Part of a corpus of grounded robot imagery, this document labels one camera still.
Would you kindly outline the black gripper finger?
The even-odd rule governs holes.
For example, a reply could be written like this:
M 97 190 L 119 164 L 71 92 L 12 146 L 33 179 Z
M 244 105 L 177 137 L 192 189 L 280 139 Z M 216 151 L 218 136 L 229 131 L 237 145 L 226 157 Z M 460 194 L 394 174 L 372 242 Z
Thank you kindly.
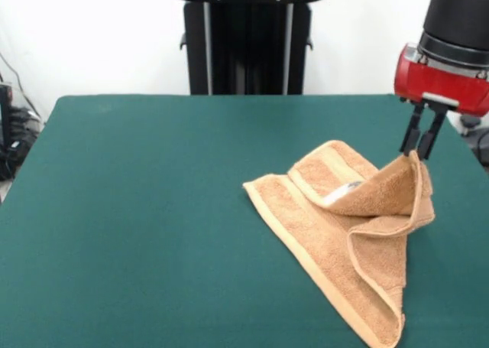
M 408 156 L 409 153 L 416 148 L 420 135 L 419 123 L 424 109 L 425 105 L 423 103 L 413 104 L 413 112 L 410 116 L 410 120 L 400 146 L 400 152 L 405 156 Z
M 431 154 L 432 148 L 438 137 L 439 131 L 442 127 L 446 117 L 446 110 L 436 111 L 434 119 L 427 131 L 423 133 L 417 147 L 417 154 L 421 161 L 428 160 Z

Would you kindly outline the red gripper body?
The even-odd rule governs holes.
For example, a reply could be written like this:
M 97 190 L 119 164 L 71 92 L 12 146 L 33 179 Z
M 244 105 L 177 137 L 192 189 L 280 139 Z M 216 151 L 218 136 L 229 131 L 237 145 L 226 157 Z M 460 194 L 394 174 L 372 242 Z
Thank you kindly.
M 427 99 L 461 114 L 486 115 L 488 70 L 448 65 L 407 44 L 397 62 L 394 92 L 411 102 Z

